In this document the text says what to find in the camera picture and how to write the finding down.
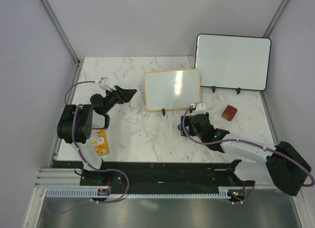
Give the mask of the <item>yellow framed whiteboard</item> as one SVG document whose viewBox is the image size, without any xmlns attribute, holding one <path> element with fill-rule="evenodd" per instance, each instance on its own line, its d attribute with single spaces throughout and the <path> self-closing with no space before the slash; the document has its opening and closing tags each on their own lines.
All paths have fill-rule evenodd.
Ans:
<svg viewBox="0 0 315 228">
<path fill-rule="evenodd" d="M 144 73 L 147 111 L 182 110 L 201 101 L 197 69 L 148 71 Z"/>
</svg>

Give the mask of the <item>blue whiteboard eraser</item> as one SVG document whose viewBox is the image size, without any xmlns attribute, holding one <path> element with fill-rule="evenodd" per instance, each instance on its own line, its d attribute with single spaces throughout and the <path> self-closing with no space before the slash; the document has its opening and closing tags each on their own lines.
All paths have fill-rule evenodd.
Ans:
<svg viewBox="0 0 315 228">
<path fill-rule="evenodd" d="M 178 124 L 177 128 L 178 128 L 178 130 L 183 131 L 182 124 Z"/>
</svg>

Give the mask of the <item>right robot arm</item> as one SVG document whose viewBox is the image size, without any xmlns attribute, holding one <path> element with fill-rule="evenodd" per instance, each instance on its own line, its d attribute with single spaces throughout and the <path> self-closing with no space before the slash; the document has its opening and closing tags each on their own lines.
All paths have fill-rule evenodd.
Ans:
<svg viewBox="0 0 315 228">
<path fill-rule="evenodd" d="M 273 145 L 245 140 L 227 130 L 214 128 L 208 113 L 184 113 L 180 126 L 182 135 L 194 143 L 211 151 L 246 159 L 235 162 L 232 169 L 225 173 L 230 185 L 238 185 L 241 181 L 273 183 L 291 196 L 296 196 L 302 187 L 315 185 L 311 166 L 288 142 Z"/>
</svg>

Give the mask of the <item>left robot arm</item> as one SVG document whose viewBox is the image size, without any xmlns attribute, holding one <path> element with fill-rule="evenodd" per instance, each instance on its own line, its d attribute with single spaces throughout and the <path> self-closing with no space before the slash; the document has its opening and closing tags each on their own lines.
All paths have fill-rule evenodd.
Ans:
<svg viewBox="0 0 315 228">
<path fill-rule="evenodd" d="M 106 130 L 110 124 L 108 112 L 116 104 L 130 102 L 137 93 L 136 89 L 123 89 L 114 86 L 106 90 L 106 96 L 94 94 L 89 104 L 65 105 L 57 125 L 58 138 L 70 144 L 79 155 L 85 170 L 90 170 L 91 180 L 104 185 L 108 173 L 101 169 L 102 158 L 97 154 L 90 137 L 93 130 Z"/>
</svg>

